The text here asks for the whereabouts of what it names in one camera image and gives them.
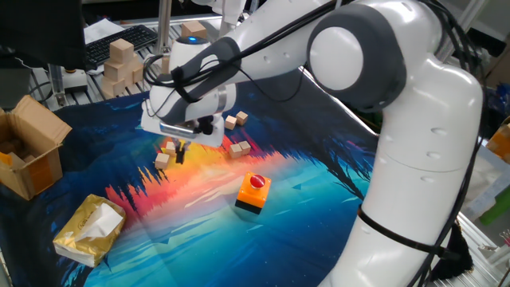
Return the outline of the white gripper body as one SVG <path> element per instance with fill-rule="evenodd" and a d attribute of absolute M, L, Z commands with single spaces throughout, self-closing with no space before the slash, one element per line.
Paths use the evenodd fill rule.
<path fill-rule="evenodd" d="M 225 132 L 224 119 L 220 114 L 171 125 L 144 112 L 141 117 L 141 128 L 146 132 L 166 136 L 176 145 L 182 140 L 209 147 L 219 147 Z"/>

